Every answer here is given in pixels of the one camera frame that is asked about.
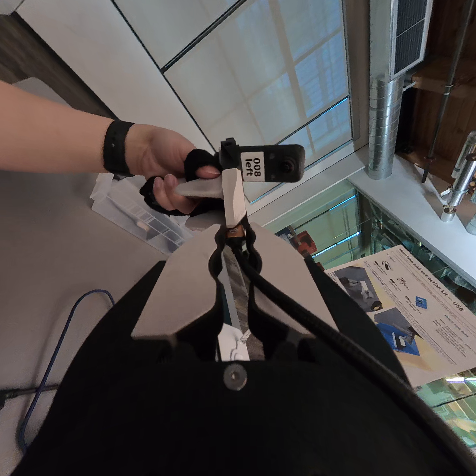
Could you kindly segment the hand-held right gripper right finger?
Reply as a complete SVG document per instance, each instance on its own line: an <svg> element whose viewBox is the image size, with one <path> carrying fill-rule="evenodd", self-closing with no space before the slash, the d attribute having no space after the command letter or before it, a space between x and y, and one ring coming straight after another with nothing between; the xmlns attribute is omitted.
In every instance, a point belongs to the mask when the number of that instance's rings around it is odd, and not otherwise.
<svg viewBox="0 0 476 476"><path fill-rule="evenodd" d="M246 228L243 274L249 280L248 324L266 359L332 360L332 348L301 321L338 332L305 259L265 228Z"/></svg>

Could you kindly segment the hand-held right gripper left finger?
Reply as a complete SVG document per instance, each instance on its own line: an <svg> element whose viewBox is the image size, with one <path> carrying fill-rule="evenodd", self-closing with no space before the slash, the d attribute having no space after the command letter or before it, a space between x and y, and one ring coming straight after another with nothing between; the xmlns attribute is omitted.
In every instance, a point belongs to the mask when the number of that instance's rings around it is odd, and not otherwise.
<svg viewBox="0 0 476 476"><path fill-rule="evenodd" d="M200 360L217 360L228 304L219 275L225 227L214 224L170 255L131 332L134 340L188 344Z"/></svg>

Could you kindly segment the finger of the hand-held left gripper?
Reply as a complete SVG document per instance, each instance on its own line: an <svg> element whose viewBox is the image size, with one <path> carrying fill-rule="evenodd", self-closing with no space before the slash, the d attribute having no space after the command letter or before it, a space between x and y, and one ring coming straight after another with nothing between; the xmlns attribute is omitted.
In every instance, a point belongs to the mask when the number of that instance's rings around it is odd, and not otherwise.
<svg viewBox="0 0 476 476"><path fill-rule="evenodd" d="M236 228L247 215L242 175L239 169L223 170L223 201L226 227Z"/></svg>

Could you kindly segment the person's left forearm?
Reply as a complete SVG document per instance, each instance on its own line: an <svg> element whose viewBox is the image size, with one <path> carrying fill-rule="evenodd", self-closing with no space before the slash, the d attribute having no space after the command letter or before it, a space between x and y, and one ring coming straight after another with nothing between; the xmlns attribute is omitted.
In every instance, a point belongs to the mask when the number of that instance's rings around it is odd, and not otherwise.
<svg viewBox="0 0 476 476"><path fill-rule="evenodd" d="M75 110L0 82L0 169L27 173L104 173L112 119Z"/></svg>

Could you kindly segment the person's left hand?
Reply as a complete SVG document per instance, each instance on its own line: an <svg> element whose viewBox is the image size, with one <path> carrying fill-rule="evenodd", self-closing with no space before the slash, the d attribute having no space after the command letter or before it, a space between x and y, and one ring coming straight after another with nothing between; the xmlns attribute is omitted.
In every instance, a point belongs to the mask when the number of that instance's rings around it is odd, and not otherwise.
<svg viewBox="0 0 476 476"><path fill-rule="evenodd" d="M135 124L126 135L125 159L130 173L154 178L154 200L166 214L190 215L200 202L176 193L179 180L185 176L187 155L195 148L181 134L166 128Z"/></svg>

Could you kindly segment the red machine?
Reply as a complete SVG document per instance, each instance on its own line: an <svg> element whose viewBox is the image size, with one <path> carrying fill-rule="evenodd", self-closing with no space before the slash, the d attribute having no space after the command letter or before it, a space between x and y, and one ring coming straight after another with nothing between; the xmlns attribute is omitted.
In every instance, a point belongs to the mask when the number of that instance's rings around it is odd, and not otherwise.
<svg viewBox="0 0 476 476"><path fill-rule="evenodd" d="M311 235L306 230L299 234L292 232L289 236L289 241L291 245L303 256L306 254L312 256L317 253L317 246Z"/></svg>

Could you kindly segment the paned window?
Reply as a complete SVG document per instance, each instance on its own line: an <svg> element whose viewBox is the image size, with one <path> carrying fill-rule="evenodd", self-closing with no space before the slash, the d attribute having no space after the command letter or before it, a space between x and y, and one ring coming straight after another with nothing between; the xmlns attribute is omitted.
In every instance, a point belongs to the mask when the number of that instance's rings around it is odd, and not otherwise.
<svg viewBox="0 0 476 476"><path fill-rule="evenodd" d="M214 149L299 144L308 168L352 139L342 1L114 3Z"/></svg>

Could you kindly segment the clear plastic bin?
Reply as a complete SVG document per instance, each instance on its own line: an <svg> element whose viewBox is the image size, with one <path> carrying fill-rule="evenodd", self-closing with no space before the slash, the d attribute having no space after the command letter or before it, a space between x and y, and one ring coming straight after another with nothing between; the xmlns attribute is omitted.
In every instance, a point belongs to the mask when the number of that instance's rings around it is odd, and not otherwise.
<svg viewBox="0 0 476 476"><path fill-rule="evenodd" d="M152 210L140 194L145 178L99 174L90 198L92 210L128 233L169 255L194 234L185 227L187 217L169 217Z"/></svg>

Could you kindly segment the printed instruction poster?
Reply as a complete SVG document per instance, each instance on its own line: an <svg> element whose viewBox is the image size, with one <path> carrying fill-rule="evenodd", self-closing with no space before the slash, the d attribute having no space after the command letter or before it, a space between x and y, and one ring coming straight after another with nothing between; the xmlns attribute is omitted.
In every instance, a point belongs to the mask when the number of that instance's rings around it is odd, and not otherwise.
<svg viewBox="0 0 476 476"><path fill-rule="evenodd" d="M375 323L413 387L475 368L475 315L403 246L325 272Z"/></svg>

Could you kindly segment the black wristband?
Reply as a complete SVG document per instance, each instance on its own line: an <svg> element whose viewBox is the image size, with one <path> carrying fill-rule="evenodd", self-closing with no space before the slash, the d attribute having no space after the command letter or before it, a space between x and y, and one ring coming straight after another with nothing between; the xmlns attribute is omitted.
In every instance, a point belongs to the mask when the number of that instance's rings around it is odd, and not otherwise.
<svg viewBox="0 0 476 476"><path fill-rule="evenodd" d="M104 169L121 177L133 177L126 162L126 137L134 125L122 120L112 121L105 133L103 142Z"/></svg>

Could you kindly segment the white vent grille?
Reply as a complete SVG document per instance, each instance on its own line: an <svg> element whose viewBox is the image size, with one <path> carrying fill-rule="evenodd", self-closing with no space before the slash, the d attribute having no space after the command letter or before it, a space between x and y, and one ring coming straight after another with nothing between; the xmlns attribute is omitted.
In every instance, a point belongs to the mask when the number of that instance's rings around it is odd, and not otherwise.
<svg viewBox="0 0 476 476"><path fill-rule="evenodd" d="M392 1L390 79L406 73L425 56L432 0Z"/></svg>

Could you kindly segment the silver pipe fitting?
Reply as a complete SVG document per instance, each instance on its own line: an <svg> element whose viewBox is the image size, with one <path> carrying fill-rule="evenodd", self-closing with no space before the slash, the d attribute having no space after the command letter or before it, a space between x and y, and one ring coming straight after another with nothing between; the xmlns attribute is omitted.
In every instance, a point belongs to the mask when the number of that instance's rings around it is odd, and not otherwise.
<svg viewBox="0 0 476 476"><path fill-rule="evenodd" d="M440 219L449 223L456 216L457 207L463 197L471 189L471 183L475 185L476 173L476 132L469 132L466 142L456 161L451 177L453 184L440 193L440 197L447 198L443 204Z"/></svg>

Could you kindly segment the thin dark ceiling pipe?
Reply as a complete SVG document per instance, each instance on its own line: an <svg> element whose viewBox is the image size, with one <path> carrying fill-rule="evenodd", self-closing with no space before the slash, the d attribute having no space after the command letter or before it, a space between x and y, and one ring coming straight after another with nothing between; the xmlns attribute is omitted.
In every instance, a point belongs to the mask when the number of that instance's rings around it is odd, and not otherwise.
<svg viewBox="0 0 476 476"><path fill-rule="evenodd" d="M441 103L439 106L438 114L437 114L437 119L433 131L433 136L432 136L432 141L430 144L430 148L426 157L426 164L424 168L424 173L422 175L421 183L424 184L426 182L427 176L429 174L431 165L435 161L435 148L436 148L436 143L437 143L437 138L438 134L443 122L443 117L447 108L447 104L452 92L452 89L454 87L454 79L455 79L455 74L456 74L456 69L459 63L459 60L461 58L461 54L463 51L463 46L465 42L465 37L467 34L467 30L469 27L469 23L471 20L471 15L473 12L473 9L475 7L475 1L474 0L468 0L463 6L462 10L462 16L461 16L461 22L460 26L458 29L457 37L456 37L456 44L455 44L455 51L453 53L452 59L451 59L451 64L449 67L446 83L444 86L444 92L442 95Z"/></svg>

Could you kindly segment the round silver air duct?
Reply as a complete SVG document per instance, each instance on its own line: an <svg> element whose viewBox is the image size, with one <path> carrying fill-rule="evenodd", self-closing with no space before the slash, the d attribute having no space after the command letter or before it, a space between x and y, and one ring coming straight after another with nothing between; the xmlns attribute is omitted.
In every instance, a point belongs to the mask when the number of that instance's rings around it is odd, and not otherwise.
<svg viewBox="0 0 476 476"><path fill-rule="evenodd" d="M404 76L390 82L374 80L369 90L369 178L383 180L392 174Z"/></svg>

